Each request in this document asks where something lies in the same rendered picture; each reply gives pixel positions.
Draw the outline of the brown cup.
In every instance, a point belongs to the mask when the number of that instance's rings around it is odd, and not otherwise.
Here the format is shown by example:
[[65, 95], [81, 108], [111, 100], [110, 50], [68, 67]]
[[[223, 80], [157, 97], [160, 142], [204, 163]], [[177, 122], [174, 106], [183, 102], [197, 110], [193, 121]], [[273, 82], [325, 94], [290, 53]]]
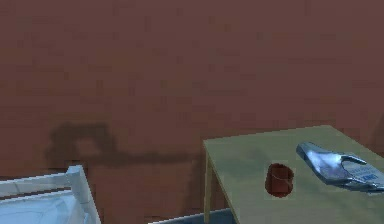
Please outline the brown cup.
[[265, 189], [274, 197], [286, 197], [293, 190], [293, 178], [294, 173], [288, 166], [273, 163], [268, 167]]

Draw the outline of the silver blue cloth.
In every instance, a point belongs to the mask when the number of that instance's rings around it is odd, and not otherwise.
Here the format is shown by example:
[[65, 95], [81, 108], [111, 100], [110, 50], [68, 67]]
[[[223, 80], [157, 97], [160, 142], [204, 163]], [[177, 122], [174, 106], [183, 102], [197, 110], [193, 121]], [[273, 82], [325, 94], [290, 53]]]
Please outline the silver blue cloth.
[[313, 173], [326, 185], [360, 191], [365, 193], [384, 193], [384, 183], [378, 181], [377, 172], [374, 178], [363, 178], [348, 170], [344, 164], [355, 164], [362, 168], [372, 165], [352, 153], [334, 152], [324, 149], [312, 142], [302, 142], [296, 147], [296, 153], [304, 160]]

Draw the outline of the olive green table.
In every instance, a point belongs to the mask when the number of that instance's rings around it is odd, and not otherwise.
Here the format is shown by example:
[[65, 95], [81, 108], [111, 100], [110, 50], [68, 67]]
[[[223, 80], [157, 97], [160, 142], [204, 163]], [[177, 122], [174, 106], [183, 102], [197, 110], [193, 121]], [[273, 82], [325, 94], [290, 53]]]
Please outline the olive green table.
[[[315, 126], [204, 142], [237, 224], [384, 224], [384, 194], [370, 196], [324, 184], [296, 153], [309, 141], [353, 153], [384, 172], [384, 158], [331, 126]], [[293, 191], [277, 198], [265, 190], [273, 163], [294, 172]]]

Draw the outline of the white bed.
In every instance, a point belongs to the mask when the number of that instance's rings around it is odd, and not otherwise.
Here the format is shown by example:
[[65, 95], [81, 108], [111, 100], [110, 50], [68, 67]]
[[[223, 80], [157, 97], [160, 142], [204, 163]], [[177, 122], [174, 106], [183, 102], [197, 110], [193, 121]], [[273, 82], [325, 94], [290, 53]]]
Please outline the white bed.
[[84, 169], [0, 181], [0, 224], [102, 224]]

